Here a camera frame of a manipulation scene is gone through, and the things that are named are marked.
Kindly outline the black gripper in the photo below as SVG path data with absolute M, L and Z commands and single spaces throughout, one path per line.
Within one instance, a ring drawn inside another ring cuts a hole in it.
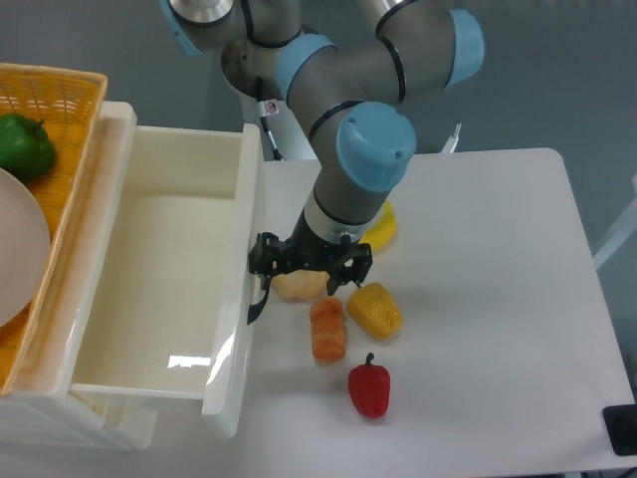
M 274 277 L 299 270 L 327 272 L 328 295 L 350 282 L 360 285 L 371 268 L 372 249 L 368 243 L 353 244 L 352 232 L 321 211 L 304 210 L 289 241 L 271 232 L 257 235 L 248 254 L 249 272 L 260 278 L 263 291 Z

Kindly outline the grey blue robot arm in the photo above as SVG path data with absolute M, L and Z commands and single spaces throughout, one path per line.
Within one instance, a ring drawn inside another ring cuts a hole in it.
M 361 283 L 372 263 L 362 235 L 416 150 L 415 130 L 397 106 L 480 70 L 485 40 L 476 17 L 433 1 L 365 1 L 373 41 L 346 52 L 305 28 L 298 1 L 161 7 L 189 55 L 244 47 L 254 99 L 285 103 L 318 158 L 318 178 L 292 235 L 260 233 L 250 272 L 264 286 L 299 270 L 326 272 L 330 292 Z

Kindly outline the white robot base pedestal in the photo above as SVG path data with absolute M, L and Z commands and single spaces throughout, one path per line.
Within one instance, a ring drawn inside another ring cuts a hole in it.
M 279 48 L 238 40 L 224 47 L 222 71 L 239 98 L 243 120 L 260 129 L 264 159 L 315 160 L 317 156 L 275 79 L 280 53 Z

